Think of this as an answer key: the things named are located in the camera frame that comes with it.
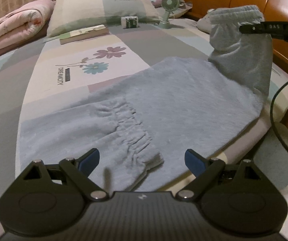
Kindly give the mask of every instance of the purple flower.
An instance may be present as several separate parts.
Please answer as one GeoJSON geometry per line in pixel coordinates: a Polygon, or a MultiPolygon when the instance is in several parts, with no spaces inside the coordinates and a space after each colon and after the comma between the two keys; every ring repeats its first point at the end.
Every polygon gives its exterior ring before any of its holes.
{"type": "Polygon", "coordinates": [[[122,52],[126,48],[121,48],[120,46],[118,47],[108,47],[107,50],[99,50],[97,53],[94,54],[94,56],[97,56],[97,59],[104,58],[106,57],[107,59],[110,59],[112,57],[122,57],[122,55],[126,54],[125,52],[122,52]]]}

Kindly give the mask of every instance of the striped pillowcase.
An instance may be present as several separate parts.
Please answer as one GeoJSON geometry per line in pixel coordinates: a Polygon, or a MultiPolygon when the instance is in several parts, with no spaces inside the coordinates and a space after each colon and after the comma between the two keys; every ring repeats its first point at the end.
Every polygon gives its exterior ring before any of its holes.
{"type": "Polygon", "coordinates": [[[137,16],[142,23],[156,23],[160,19],[149,0],[57,0],[47,36],[100,24],[120,25],[123,16],[137,16]]]}

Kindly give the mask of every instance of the pink folded blanket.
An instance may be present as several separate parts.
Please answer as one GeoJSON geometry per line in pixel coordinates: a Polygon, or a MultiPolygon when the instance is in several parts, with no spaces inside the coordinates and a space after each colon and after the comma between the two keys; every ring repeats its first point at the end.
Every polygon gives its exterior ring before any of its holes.
{"type": "Polygon", "coordinates": [[[37,0],[0,18],[0,49],[36,35],[50,19],[55,2],[37,0]]]}

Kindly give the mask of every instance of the bed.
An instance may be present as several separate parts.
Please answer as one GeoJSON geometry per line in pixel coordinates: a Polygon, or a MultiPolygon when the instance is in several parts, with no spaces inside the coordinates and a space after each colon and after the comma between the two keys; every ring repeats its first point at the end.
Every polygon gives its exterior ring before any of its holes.
{"type": "MultiPolygon", "coordinates": [[[[197,1],[192,2],[191,15],[194,14],[194,8],[199,8],[197,1]]],[[[225,4],[215,5],[204,9],[228,7],[225,4]]],[[[192,19],[174,19],[172,24],[175,27],[169,30],[162,30],[152,24],[141,24],[140,28],[133,30],[114,26],[109,28],[111,34],[108,36],[63,46],[58,39],[39,39],[0,56],[0,195],[21,171],[20,159],[16,155],[20,124],[65,109],[73,105],[76,99],[87,97],[126,76],[147,69],[168,56],[207,59],[213,50],[209,35],[199,31],[192,19]],[[106,71],[106,66],[97,66],[99,69],[94,71],[91,66],[95,63],[91,60],[99,54],[103,54],[102,58],[109,60],[109,64],[118,63],[115,70],[106,71]],[[135,68],[130,67],[134,66],[132,62],[136,62],[135,68]],[[82,72],[81,65],[89,66],[82,72]]],[[[226,163],[236,163],[268,131],[270,100],[278,88],[288,81],[288,74],[278,65],[278,61],[272,65],[269,97],[260,118],[212,157],[218,157],[226,163]]],[[[276,100],[275,120],[280,121],[287,109],[288,87],[276,100]]],[[[175,192],[194,179],[185,168],[184,159],[179,157],[179,161],[182,171],[176,175],[176,180],[172,178],[155,190],[175,192]]],[[[148,190],[154,177],[162,176],[166,168],[162,165],[148,173],[134,190],[148,190]]]]}

